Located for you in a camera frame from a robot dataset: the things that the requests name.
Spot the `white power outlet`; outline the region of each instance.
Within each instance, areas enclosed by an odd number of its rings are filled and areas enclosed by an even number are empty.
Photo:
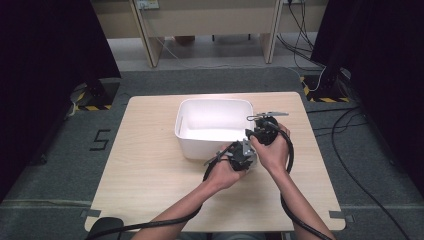
[[[306,0],[292,0],[292,5],[293,4],[302,4],[304,3]],[[284,5],[289,5],[289,0],[283,0],[283,4]]]
[[[137,8],[140,10],[159,9],[158,0],[137,0]]]

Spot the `light wood tabletop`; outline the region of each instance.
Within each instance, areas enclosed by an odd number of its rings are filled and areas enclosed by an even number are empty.
[[[294,145],[291,176],[330,230],[342,230],[340,212],[301,98],[294,92],[140,96],[130,99],[103,172],[92,210],[100,217],[121,218],[125,225],[148,222],[202,181],[204,161],[184,158],[174,134],[180,103],[190,98],[243,99],[254,113],[279,111]],[[89,230],[97,217],[87,217]],[[183,231],[290,231],[279,190],[258,163],[230,189],[203,204]]]

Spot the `person's left arm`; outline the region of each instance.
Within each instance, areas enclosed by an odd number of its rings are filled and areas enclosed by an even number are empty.
[[[218,162],[209,177],[193,191],[180,199],[174,205],[159,214],[152,221],[162,221],[185,217],[196,211],[206,200],[215,193],[231,187],[246,171],[234,171],[228,160]],[[170,240],[176,239],[187,222],[163,227],[141,229],[132,240]]]

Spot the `person's left hand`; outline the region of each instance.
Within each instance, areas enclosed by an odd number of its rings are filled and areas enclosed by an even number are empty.
[[[221,157],[221,161],[216,163],[205,182],[210,184],[210,187],[216,189],[216,191],[220,191],[231,187],[244,175],[246,175],[246,170],[234,171],[228,161],[228,157],[224,155]]]

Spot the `forearm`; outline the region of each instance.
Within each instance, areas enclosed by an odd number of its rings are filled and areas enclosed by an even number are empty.
[[[334,235],[319,217],[317,212],[312,208],[308,200],[297,188],[290,175],[287,172],[280,171],[270,171],[270,174],[280,189],[290,211],[304,223],[326,236],[335,239]],[[319,239],[296,223],[293,222],[293,225],[298,239]]]
[[[217,192],[207,182],[202,182],[197,188],[159,214],[152,221],[162,221],[185,217],[196,211],[207,199]],[[169,240],[176,239],[187,222],[169,226],[141,229],[132,240]]]

